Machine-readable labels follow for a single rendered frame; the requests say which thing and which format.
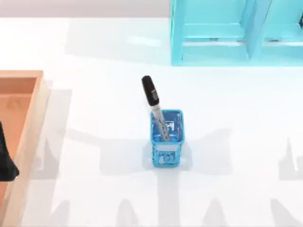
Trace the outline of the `black and grey marker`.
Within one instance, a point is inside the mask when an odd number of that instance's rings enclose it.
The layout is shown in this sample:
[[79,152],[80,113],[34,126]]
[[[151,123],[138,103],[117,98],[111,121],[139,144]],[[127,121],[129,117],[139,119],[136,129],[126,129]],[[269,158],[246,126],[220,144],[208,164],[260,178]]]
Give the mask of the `black and grey marker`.
[[147,98],[147,102],[151,108],[159,133],[164,142],[170,141],[169,130],[166,126],[164,115],[160,107],[160,99],[152,81],[151,76],[145,75],[142,77],[142,85]]

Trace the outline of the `blue mesh pen holder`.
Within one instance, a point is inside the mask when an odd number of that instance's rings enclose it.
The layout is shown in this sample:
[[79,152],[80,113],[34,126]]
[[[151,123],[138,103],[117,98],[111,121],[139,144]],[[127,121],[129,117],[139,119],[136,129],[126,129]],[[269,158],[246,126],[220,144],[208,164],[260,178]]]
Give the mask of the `blue mesh pen holder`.
[[150,141],[154,167],[176,167],[180,163],[180,153],[185,140],[184,116],[181,110],[163,110],[170,142],[164,142],[156,120],[151,114]]

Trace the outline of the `light blue rack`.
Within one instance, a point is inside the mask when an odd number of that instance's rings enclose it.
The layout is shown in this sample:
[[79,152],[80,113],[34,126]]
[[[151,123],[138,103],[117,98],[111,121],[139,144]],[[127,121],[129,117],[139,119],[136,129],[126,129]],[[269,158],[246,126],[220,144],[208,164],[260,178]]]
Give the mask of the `light blue rack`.
[[303,66],[303,0],[170,0],[174,66]]

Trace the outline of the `shallow salmon-coloured box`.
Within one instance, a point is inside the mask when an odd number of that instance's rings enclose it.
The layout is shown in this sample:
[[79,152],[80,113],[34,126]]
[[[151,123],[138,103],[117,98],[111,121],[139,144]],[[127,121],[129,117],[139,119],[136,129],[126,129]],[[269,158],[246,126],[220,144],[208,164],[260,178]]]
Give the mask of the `shallow salmon-coloured box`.
[[14,181],[0,182],[0,227],[19,227],[49,94],[41,70],[0,70],[0,122],[19,169]]

